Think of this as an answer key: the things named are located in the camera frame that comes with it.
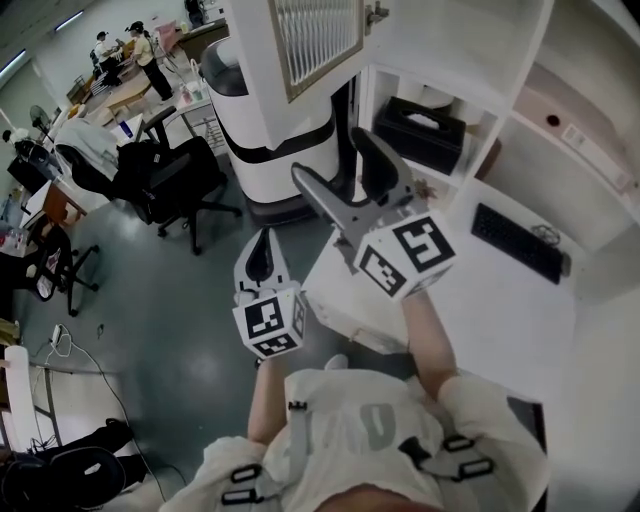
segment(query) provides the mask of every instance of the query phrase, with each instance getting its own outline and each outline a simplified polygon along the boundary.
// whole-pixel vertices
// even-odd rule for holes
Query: keyboard
[[[560,283],[562,253],[487,205],[478,205],[471,233],[552,283]]]

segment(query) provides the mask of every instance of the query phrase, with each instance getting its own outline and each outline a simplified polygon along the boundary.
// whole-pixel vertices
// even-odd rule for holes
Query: black buckle
[[[262,503],[264,497],[258,496],[255,489],[243,491],[229,491],[222,495],[223,505],[246,505],[247,503]]]
[[[447,437],[443,442],[442,446],[449,453],[461,452],[463,450],[469,450],[475,446],[475,441],[472,439],[467,439],[461,435],[454,435],[451,437]]]
[[[462,482],[479,476],[490,475],[495,469],[495,464],[491,459],[484,458],[465,462],[458,466],[458,476],[452,478],[454,482]]]
[[[290,411],[306,411],[307,402],[289,402],[288,407]]]
[[[234,484],[239,484],[247,480],[255,480],[260,476],[260,473],[262,473],[262,466],[260,464],[249,464],[231,473],[231,481]]]

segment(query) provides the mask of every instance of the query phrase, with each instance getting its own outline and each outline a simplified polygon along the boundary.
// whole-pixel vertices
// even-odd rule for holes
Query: white desk
[[[111,133],[113,133],[116,136],[116,139],[118,139],[118,142],[117,142],[118,146],[124,146],[125,144],[128,144],[129,142],[133,142],[137,139],[138,134],[140,133],[140,130],[142,129],[142,125],[143,125],[142,117],[143,117],[142,114],[138,114],[137,116],[132,117],[131,119],[127,119],[127,125],[129,126],[129,129],[133,133],[133,137],[127,137],[127,135],[124,133],[124,130],[120,127],[119,124],[111,130]]]
[[[36,411],[47,416],[53,425],[53,431],[58,442],[62,446],[58,424],[56,422],[53,408],[53,397],[51,395],[51,381],[48,369],[44,369],[45,385],[47,387],[47,400],[49,411],[44,411],[35,406],[31,396],[31,383],[29,381],[29,352],[20,346],[7,347],[4,351],[4,358],[9,363],[6,368],[7,392],[9,394],[9,406],[11,407],[11,420],[14,431],[18,438],[19,446],[12,446],[12,449],[26,452],[31,448],[31,440],[45,441],[40,436]]]
[[[449,216],[459,259],[429,293],[460,368],[544,404],[556,396],[573,341],[571,282],[556,286],[470,234],[477,203],[496,207],[485,187],[479,185],[475,199],[473,191],[465,196],[464,206]],[[498,211],[509,213],[504,205]],[[332,245],[335,236],[303,285],[316,316],[377,352],[406,351],[401,307],[371,288],[375,285],[361,274],[350,274]]]

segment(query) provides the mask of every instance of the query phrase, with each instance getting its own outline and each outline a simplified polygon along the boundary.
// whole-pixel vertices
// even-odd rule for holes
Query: fan
[[[38,105],[33,105],[31,107],[31,110],[29,111],[29,114],[31,116],[31,126],[40,130],[42,132],[42,135],[53,142],[53,139],[48,135],[49,127],[51,126],[51,119],[49,119],[49,116],[44,111],[44,109],[42,107],[39,107]]]

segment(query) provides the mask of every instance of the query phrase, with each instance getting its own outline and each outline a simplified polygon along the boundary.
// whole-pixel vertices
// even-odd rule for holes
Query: cabinet door
[[[370,61],[365,0],[228,0],[225,16],[259,112],[278,147]],[[375,36],[376,27],[371,31]]]

